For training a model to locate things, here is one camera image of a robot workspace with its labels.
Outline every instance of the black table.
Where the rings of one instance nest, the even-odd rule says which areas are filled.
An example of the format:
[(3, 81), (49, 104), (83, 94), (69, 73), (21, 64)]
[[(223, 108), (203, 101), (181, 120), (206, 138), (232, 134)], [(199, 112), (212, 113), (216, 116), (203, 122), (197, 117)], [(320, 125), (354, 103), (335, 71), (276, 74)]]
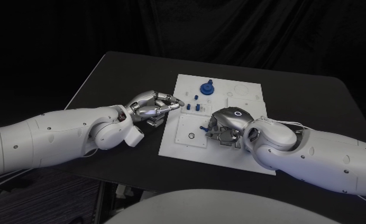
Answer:
[[(173, 94), (177, 74), (259, 83), (271, 118), (364, 140), (364, 118), (338, 79), (129, 53), (105, 54), (67, 109), (127, 104), (151, 89)], [(157, 129), (137, 125), (145, 137), (135, 148), (122, 142), (56, 168), (155, 192), (217, 189), (262, 195), (341, 223), (366, 223), (366, 202), (354, 195), (330, 192), (281, 171), (271, 176), (158, 156), (164, 124)]]

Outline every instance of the black curtain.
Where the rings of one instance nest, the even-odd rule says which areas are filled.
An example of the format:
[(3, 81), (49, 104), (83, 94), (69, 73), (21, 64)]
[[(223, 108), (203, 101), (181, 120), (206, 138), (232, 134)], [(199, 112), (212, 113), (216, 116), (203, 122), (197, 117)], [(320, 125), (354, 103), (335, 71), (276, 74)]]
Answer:
[(360, 1), (3, 0), (1, 89), (69, 99), (109, 50), (360, 80)]

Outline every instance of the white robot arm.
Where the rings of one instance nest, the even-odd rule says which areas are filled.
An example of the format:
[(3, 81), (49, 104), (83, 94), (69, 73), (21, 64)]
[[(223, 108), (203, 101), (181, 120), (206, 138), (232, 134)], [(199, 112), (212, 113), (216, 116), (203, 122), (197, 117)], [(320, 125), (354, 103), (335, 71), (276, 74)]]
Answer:
[(134, 147), (144, 136), (134, 122), (147, 120), (157, 127), (164, 113), (183, 105), (173, 96), (148, 91), (125, 107), (55, 111), (1, 127), (0, 174), (60, 164), (122, 141)]
[(347, 194), (366, 195), (366, 143), (328, 132), (292, 131), (282, 123), (252, 116), (238, 107), (213, 113), (206, 136), (223, 142), (239, 139), (259, 165), (282, 170), (315, 186)]

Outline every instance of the blue object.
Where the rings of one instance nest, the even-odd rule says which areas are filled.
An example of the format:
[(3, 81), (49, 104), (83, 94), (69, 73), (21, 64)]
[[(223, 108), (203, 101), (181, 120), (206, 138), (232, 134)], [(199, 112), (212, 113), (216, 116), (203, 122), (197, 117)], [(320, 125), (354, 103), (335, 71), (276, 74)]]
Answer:
[(201, 86), (200, 86), (200, 92), (204, 94), (204, 95), (212, 95), (214, 91), (214, 88), (213, 88), (213, 85), (212, 85), (212, 80), (207, 81), (207, 83), (204, 83)]
[(204, 127), (200, 126), (200, 129), (204, 130), (204, 131), (207, 132), (207, 128), (204, 128)]

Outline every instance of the small blue part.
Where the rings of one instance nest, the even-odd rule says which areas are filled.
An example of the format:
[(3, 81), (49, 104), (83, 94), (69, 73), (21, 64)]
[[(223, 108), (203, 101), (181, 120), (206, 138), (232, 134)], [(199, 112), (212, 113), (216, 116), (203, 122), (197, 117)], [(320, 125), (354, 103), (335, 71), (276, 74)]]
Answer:
[(207, 128), (204, 128), (204, 127), (200, 126), (200, 129), (204, 130), (204, 131), (207, 132)]
[(207, 83), (204, 83), (201, 86), (200, 86), (200, 92), (204, 94), (204, 95), (212, 95), (214, 91), (214, 88), (213, 88), (213, 85), (212, 85), (212, 80), (207, 81)]

